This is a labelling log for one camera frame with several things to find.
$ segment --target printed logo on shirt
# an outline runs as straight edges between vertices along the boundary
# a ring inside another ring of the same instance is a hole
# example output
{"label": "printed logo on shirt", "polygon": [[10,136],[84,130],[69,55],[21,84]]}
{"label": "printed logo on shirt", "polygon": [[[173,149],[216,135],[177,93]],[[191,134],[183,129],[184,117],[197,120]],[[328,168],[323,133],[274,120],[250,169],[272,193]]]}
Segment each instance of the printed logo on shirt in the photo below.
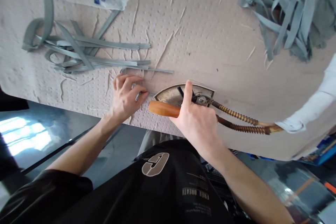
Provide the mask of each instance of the printed logo on shirt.
{"label": "printed logo on shirt", "polygon": [[166,165],[168,158],[169,153],[161,152],[156,154],[144,163],[142,166],[142,173],[148,177],[159,175]]}

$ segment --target pile of leather strips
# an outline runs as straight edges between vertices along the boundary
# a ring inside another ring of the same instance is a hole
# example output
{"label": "pile of leather strips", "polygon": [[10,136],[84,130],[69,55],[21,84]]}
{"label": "pile of leather strips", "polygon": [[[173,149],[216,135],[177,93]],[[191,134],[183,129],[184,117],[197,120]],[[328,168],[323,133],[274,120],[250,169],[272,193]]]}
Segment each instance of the pile of leather strips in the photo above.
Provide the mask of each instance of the pile of leather strips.
{"label": "pile of leather strips", "polygon": [[[336,0],[239,0],[239,5],[253,6],[269,61],[279,53],[283,43],[291,55],[309,61],[312,48],[326,47],[326,40],[335,33]],[[274,45],[267,28],[277,36]]]}
{"label": "pile of leather strips", "polygon": [[[169,70],[149,68],[148,65],[151,63],[149,60],[122,61],[95,57],[99,48],[139,50],[149,49],[151,47],[150,44],[115,43],[104,41],[103,34],[118,14],[118,10],[111,11],[110,16],[94,38],[85,37],[77,22],[71,20],[71,23],[76,31],[76,35],[73,36],[64,26],[54,21],[53,0],[44,0],[44,18],[37,18],[30,22],[24,35],[22,49],[26,51],[33,51],[38,49],[40,46],[44,46],[49,49],[45,54],[45,58],[50,62],[52,62],[50,56],[53,53],[64,54],[64,62],[59,64],[55,64],[54,62],[52,63],[54,64],[56,71],[66,74],[111,66],[122,67],[123,69],[134,68],[173,73],[173,71]],[[50,36],[54,22],[61,30],[64,38]],[[42,36],[37,36],[37,29],[42,24],[44,24]]]}

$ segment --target person's right hand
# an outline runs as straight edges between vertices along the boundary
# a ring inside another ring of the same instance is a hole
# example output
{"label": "person's right hand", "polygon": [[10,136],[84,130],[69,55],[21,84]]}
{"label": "person's right hand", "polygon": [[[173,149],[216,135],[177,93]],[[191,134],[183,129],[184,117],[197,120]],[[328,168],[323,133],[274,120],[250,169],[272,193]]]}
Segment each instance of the person's right hand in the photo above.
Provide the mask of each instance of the person's right hand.
{"label": "person's right hand", "polygon": [[226,148],[217,135],[216,113],[212,108],[192,103],[193,84],[188,80],[185,86],[180,115],[177,118],[170,117],[170,120],[198,153],[212,163],[220,158]]}

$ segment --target wooden handle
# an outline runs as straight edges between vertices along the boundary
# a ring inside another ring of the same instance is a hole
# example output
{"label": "wooden handle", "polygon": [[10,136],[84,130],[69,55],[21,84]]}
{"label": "wooden handle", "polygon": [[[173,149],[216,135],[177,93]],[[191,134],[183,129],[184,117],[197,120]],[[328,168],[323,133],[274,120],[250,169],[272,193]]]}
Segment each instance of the wooden handle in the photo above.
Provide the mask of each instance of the wooden handle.
{"label": "wooden handle", "polygon": [[178,117],[180,114],[179,107],[175,107],[168,103],[161,101],[150,101],[148,105],[148,111],[160,116]]}

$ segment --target brown hose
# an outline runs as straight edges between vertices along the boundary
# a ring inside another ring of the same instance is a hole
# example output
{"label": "brown hose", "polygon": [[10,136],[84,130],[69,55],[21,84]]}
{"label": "brown hose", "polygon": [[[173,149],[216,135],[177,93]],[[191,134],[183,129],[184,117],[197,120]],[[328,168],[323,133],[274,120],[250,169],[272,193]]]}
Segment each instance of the brown hose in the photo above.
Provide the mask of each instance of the brown hose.
{"label": "brown hose", "polygon": [[243,126],[243,125],[237,125],[233,124],[232,122],[229,122],[225,120],[222,117],[217,116],[217,120],[220,124],[223,124],[224,126],[236,130],[236,131],[241,131],[241,132],[246,132],[246,133],[255,133],[255,134],[264,134],[264,135],[269,135],[271,133],[270,128],[268,127],[253,127],[253,126]]}
{"label": "brown hose", "polygon": [[233,111],[233,110],[231,110],[231,109],[229,109],[229,108],[223,106],[222,104],[220,104],[220,103],[214,101],[214,100],[212,100],[212,101],[210,102],[210,104],[211,104],[212,106],[218,108],[219,110],[221,110],[221,111],[223,111],[223,112],[229,114],[230,116],[233,116],[233,117],[235,117],[235,118],[238,118],[239,120],[245,121],[245,122],[247,122],[247,123],[249,123],[249,124],[252,124],[252,125],[254,125],[254,126],[257,126],[257,125],[258,125],[258,126],[263,126],[263,127],[276,127],[276,126],[277,126],[277,125],[274,124],[274,123],[259,122],[259,121],[256,120],[256,119],[253,119],[253,118],[247,117],[247,116],[245,116],[245,115],[239,114],[239,113],[237,113],[237,112],[235,112],[235,111]]}

